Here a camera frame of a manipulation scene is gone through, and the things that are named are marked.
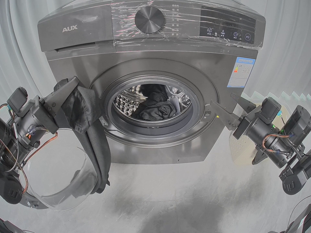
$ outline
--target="rotary knob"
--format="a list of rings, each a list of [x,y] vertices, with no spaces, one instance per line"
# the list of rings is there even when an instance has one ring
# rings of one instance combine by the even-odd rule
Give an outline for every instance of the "rotary knob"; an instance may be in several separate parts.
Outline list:
[[[135,15],[135,25],[144,33],[157,32],[163,24],[164,16],[162,12],[153,6],[143,7]]]

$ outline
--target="qr code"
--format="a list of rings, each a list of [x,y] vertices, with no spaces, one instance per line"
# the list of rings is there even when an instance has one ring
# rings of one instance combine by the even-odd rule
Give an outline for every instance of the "qr code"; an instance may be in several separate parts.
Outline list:
[[[243,70],[242,70],[242,73],[249,74],[251,69],[252,69],[252,66],[244,66]]]

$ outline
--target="white backdrop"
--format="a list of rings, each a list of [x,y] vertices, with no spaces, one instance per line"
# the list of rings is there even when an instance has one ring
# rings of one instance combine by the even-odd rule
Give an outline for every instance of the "white backdrop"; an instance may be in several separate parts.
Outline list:
[[[32,98],[56,81],[40,50],[37,22],[72,0],[0,0],[0,102],[18,86]],[[311,0],[238,0],[266,18],[263,49],[244,92],[311,94]]]

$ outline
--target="blue sticker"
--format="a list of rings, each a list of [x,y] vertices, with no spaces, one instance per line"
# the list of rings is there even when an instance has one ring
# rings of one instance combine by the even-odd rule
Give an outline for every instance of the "blue sticker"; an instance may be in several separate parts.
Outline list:
[[[244,88],[254,64],[255,59],[237,57],[227,87]]]

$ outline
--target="play/pause button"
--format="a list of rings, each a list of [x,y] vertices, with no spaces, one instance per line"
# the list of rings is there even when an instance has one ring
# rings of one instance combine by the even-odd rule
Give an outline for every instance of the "play/pause button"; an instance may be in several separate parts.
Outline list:
[[[245,40],[249,41],[250,39],[251,39],[251,35],[250,35],[249,33],[247,33],[247,34],[245,35]]]

